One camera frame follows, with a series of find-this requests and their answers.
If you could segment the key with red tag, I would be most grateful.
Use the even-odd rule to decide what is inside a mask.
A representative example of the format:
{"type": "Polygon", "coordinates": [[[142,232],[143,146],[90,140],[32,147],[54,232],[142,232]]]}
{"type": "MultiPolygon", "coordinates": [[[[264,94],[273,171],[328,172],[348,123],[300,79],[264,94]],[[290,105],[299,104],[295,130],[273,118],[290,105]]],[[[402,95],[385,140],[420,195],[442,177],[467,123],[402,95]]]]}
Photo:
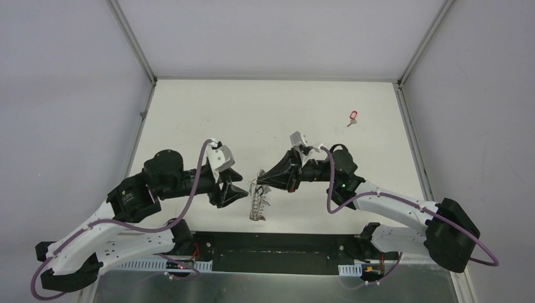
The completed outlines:
{"type": "Polygon", "coordinates": [[[357,117],[358,117],[358,112],[356,110],[353,110],[350,114],[350,121],[349,123],[347,124],[347,128],[351,127],[352,125],[356,124],[357,123],[357,117]]]}

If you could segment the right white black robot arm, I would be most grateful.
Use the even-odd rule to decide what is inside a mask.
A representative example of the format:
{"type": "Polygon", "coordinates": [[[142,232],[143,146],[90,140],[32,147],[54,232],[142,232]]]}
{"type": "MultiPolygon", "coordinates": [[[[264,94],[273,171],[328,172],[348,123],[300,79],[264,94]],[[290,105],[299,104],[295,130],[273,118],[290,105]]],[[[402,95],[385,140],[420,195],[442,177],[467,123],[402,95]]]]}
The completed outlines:
{"type": "Polygon", "coordinates": [[[309,150],[301,146],[288,150],[257,183],[293,193],[302,182],[328,182],[328,213],[349,208],[400,223],[400,227],[367,224],[358,241],[359,253],[365,258],[372,259],[380,253],[411,253],[428,256],[452,272],[466,269],[480,243],[480,231],[458,202],[449,198],[441,202],[410,198],[356,175],[358,166],[343,144],[323,148],[327,153],[324,160],[306,160],[309,150]]]}

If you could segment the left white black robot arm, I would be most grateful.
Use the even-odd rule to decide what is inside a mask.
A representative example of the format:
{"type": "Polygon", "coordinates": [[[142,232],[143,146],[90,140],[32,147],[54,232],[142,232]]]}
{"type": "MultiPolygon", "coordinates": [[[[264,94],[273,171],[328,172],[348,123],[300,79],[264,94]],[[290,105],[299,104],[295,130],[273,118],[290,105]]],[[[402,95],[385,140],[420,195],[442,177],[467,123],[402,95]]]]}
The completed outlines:
{"type": "Polygon", "coordinates": [[[108,193],[97,211],[75,231],[56,242],[36,245],[40,267],[30,288],[37,284],[57,297],[93,284],[122,263],[151,254],[185,255],[194,252],[195,239],[183,215],[163,227],[140,223],[161,210],[166,199],[206,194],[209,202],[224,208],[248,195],[236,186],[242,176],[233,169],[229,147],[206,143],[197,167],[185,170],[182,155],[159,151],[145,161],[140,173],[124,179],[108,193]]]}

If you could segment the metal disc keyring holder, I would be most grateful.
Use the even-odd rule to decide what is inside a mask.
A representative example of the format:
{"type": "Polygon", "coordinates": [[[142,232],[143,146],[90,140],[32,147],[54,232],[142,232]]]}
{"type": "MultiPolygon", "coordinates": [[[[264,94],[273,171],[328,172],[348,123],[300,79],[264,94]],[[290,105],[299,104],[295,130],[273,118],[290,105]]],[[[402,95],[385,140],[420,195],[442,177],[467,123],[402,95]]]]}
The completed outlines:
{"type": "Polygon", "coordinates": [[[249,195],[251,198],[251,207],[249,211],[249,219],[252,221],[266,221],[264,216],[264,209],[266,206],[271,206],[266,199],[267,194],[271,191],[271,188],[268,186],[261,186],[257,184],[257,178],[263,175],[265,171],[260,169],[257,173],[256,178],[249,181],[255,185],[254,192],[252,195],[249,195]]]}

